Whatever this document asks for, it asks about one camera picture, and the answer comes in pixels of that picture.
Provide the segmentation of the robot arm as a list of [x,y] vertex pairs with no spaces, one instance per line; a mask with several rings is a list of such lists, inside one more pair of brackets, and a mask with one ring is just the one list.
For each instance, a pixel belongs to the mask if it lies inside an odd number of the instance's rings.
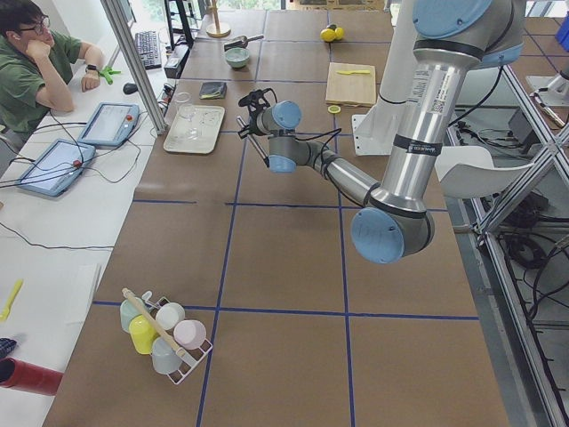
[[392,263],[431,242],[434,220],[423,196],[466,75],[515,61],[523,46],[522,1],[416,1],[403,4],[397,29],[411,29],[416,59],[400,124],[381,180],[364,173],[323,143],[296,134],[301,109],[270,103],[262,90],[248,93],[241,138],[264,136],[265,162],[274,173],[308,166],[359,206],[351,223],[356,250],[368,261]]

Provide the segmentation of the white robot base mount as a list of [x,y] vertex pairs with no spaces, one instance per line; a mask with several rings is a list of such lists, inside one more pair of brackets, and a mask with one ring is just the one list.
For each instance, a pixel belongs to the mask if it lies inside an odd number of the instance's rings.
[[413,54],[417,39],[413,24],[414,5],[413,0],[401,2],[376,103],[366,114],[352,117],[358,156],[387,156],[402,122],[417,66]]

